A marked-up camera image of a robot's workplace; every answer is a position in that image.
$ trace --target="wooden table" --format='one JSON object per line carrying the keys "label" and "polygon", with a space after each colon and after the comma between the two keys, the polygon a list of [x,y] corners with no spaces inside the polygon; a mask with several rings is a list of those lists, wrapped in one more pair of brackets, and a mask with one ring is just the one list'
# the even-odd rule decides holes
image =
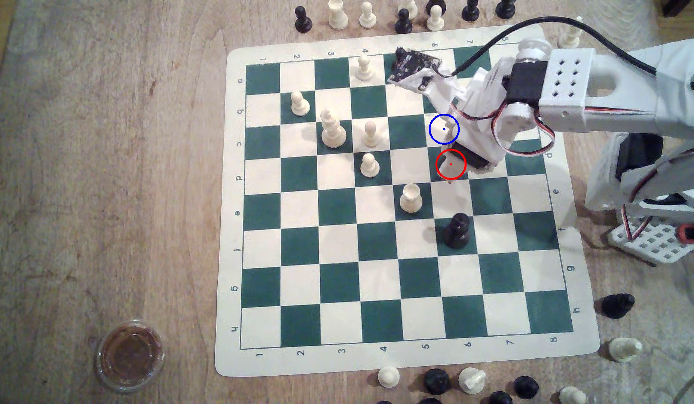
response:
{"label": "wooden table", "polygon": [[[247,4],[247,11],[241,11]],[[394,0],[378,24],[327,26],[326,0],[304,3],[315,27],[294,30],[295,1],[22,1],[0,74],[0,403],[416,403],[417,377],[392,390],[374,372],[226,378],[215,371],[215,295],[225,66],[229,51],[394,32]],[[423,9],[424,0],[419,0]],[[505,24],[496,0],[463,22],[450,2],[445,29]],[[517,2],[510,22],[581,15],[626,50],[659,43],[651,0]],[[424,14],[415,31],[424,31]],[[549,24],[555,40],[563,28]],[[584,46],[593,46],[590,38]],[[477,364],[477,403],[521,374],[535,403],[576,385],[601,403],[694,403],[694,254],[651,267],[605,246],[612,213],[581,204],[604,134],[567,134],[577,225],[594,298],[630,292],[625,318],[599,317],[603,341],[635,336],[645,353],[623,365],[586,356]],[[162,330],[166,365],[135,395],[102,387],[95,347],[115,324],[143,318]],[[447,366],[456,375],[463,366]]]}

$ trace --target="chess mat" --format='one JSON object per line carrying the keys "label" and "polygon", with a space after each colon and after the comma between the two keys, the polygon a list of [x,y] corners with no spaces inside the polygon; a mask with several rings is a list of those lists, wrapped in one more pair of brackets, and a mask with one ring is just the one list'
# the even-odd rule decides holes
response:
{"label": "chess mat", "polygon": [[[561,134],[545,156],[507,154],[493,172],[437,174],[437,115],[386,84],[397,46],[453,69],[503,27],[242,48],[227,59],[215,365],[259,376],[587,354],[599,338]],[[514,56],[516,32],[458,75]],[[373,77],[354,76],[367,55]],[[290,93],[311,108],[291,112]],[[320,112],[346,142],[321,140]],[[383,137],[369,149],[364,125]],[[444,121],[432,124],[440,140]],[[546,135],[511,145],[535,150]],[[374,154],[380,171],[360,173]],[[405,213],[405,184],[422,208]],[[441,240],[472,216],[460,250]]]}

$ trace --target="white pawn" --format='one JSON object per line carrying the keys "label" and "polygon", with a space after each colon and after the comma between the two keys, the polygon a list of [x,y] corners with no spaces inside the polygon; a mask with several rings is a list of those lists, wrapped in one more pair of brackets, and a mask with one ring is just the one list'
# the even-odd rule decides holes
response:
{"label": "white pawn", "polygon": [[377,144],[381,143],[382,135],[377,133],[377,124],[372,121],[367,121],[364,124],[364,136],[362,137],[362,143],[370,149],[377,147]]}
{"label": "white pawn", "polygon": [[643,345],[636,338],[618,337],[609,343],[609,354],[616,362],[629,362],[641,353]]}
{"label": "white pawn", "polygon": [[416,8],[416,3],[414,0],[399,0],[396,5],[396,14],[399,16],[399,10],[406,9],[409,12],[409,19],[415,19],[416,15],[419,13],[419,9]]}
{"label": "white pawn", "polygon": [[340,120],[336,116],[332,115],[328,109],[324,109],[322,114],[322,141],[327,147],[332,147],[336,149],[337,147],[343,145],[347,140],[347,133],[345,129],[340,125]]}
{"label": "white pawn", "polygon": [[427,18],[427,28],[429,31],[441,31],[444,28],[444,19],[441,18],[441,7],[438,4],[432,6]]}
{"label": "white pawn", "polygon": [[327,22],[329,22],[330,27],[335,30],[343,30],[344,27],[347,26],[347,23],[349,23],[349,18],[343,10],[344,5],[342,4],[342,0],[330,0],[328,5],[330,7],[330,18]]}
{"label": "white pawn", "polygon": [[[582,18],[578,16],[576,17],[576,21],[582,22]],[[567,32],[559,35],[557,45],[559,48],[577,48],[580,41],[579,37],[581,36],[582,32],[583,31],[580,28],[569,25]]]}
{"label": "white pawn", "polygon": [[292,112],[297,116],[305,116],[309,112],[309,101],[302,96],[302,93],[295,91],[291,94],[292,98]]}
{"label": "white pawn", "polygon": [[382,387],[391,389],[399,383],[399,371],[396,367],[385,366],[379,369],[377,380]]}
{"label": "white pawn", "polygon": [[559,404],[586,404],[586,395],[574,386],[567,386],[559,392]]}
{"label": "white pawn", "polygon": [[421,190],[414,184],[407,184],[401,192],[399,206],[408,214],[415,214],[422,208]]}
{"label": "white pawn", "polygon": [[369,56],[361,55],[357,60],[359,70],[357,70],[357,78],[361,81],[367,81],[374,76],[374,70],[369,66]]}
{"label": "white pawn", "polygon": [[372,178],[379,174],[379,162],[374,160],[374,154],[367,153],[362,156],[362,165],[359,170],[367,178]]}
{"label": "white pawn", "polygon": [[362,15],[359,16],[362,27],[371,28],[377,24],[377,16],[372,13],[372,4],[369,1],[362,3]]}
{"label": "white pawn", "polygon": [[467,394],[478,394],[484,389],[486,372],[474,367],[468,367],[459,373],[459,386]]}

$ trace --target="black pawn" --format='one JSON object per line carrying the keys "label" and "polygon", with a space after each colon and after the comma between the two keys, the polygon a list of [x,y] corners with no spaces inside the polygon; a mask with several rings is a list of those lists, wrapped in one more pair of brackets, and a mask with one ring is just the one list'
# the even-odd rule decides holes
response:
{"label": "black pawn", "polygon": [[424,373],[424,387],[431,395],[444,394],[452,388],[449,374],[441,369],[430,369]]}
{"label": "black pawn", "polygon": [[427,2],[427,15],[432,15],[432,6],[435,5],[441,7],[441,15],[444,15],[447,11],[447,3],[444,0],[429,0]]}
{"label": "black pawn", "polygon": [[444,244],[449,248],[458,250],[469,243],[469,224],[471,219],[467,214],[458,213],[452,216],[452,220],[444,227]]}
{"label": "black pawn", "polygon": [[312,29],[312,20],[306,16],[306,10],[303,6],[297,6],[294,9],[294,15],[297,16],[297,21],[294,22],[294,28],[301,32],[309,32]]}
{"label": "black pawn", "polygon": [[408,34],[412,32],[412,22],[409,21],[409,10],[399,10],[399,19],[394,25],[394,30],[397,34]]}
{"label": "black pawn", "polygon": [[489,395],[489,404],[511,404],[511,396],[503,391],[495,391]]}
{"label": "black pawn", "polygon": [[628,293],[609,295],[604,298],[601,310],[609,318],[614,320],[624,317],[633,307],[636,300]]}
{"label": "black pawn", "polygon": [[530,400],[539,392],[539,383],[530,376],[519,376],[514,380],[514,391],[522,400]]}
{"label": "black pawn", "polygon": [[462,9],[462,19],[464,21],[472,22],[479,18],[478,4],[479,0],[467,0],[467,5]]}
{"label": "black pawn", "polygon": [[406,56],[406,51],[404,50],[403,47],[396,48],[396,52],[394,53],[394,61],[392,62],[392,72],[396,70],[396,66],[404,59]]}
{"label": "black pawn", "polygon": [[496,5],[496,10],[494,10],[496,16],[501,19],[512,18],[516,12],[516,7],[514,6],[515,1],[516,0],[501,0],[499,4]]}

